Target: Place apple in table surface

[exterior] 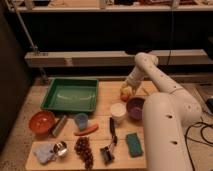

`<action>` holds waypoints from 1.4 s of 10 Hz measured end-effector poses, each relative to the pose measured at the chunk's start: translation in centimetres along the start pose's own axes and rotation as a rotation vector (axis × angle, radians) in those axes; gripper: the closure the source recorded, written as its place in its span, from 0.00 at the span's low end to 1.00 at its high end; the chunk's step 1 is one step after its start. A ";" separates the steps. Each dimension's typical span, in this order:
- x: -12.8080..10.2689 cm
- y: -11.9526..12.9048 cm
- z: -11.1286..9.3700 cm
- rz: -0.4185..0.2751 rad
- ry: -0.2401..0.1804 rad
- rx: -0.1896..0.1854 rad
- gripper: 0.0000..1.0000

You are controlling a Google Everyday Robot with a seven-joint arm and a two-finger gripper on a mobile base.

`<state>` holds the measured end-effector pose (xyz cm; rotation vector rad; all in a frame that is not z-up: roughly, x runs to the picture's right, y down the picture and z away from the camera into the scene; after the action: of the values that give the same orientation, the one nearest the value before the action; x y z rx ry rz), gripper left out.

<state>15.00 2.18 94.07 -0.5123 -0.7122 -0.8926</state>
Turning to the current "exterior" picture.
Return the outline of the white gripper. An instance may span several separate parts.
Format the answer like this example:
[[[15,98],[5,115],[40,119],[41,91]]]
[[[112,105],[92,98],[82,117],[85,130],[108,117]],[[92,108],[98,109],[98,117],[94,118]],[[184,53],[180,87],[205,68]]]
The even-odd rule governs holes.
[[[127,76],[126,82],[122,83],[120,87],[120,93],[122,94],[123,92],[125,92],[127,90],[128,85],[130,85],[131,87],[129,87],[129,98],[134,97],[137,91],[135,88],[138,88],[140,86],[144,77],[145,72],[135,66],[131,73]]]

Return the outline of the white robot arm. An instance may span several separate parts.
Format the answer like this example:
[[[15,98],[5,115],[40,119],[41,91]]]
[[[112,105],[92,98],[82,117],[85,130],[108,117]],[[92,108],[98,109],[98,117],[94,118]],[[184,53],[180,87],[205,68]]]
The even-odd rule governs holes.
[[[135,95],[144,77],[150,78],[158,91],[149,95],[142,107],[147,170],[194,171],[184,133],[201,117],[201,105],[157,65],[155,55],[137,53],[120,95]]]

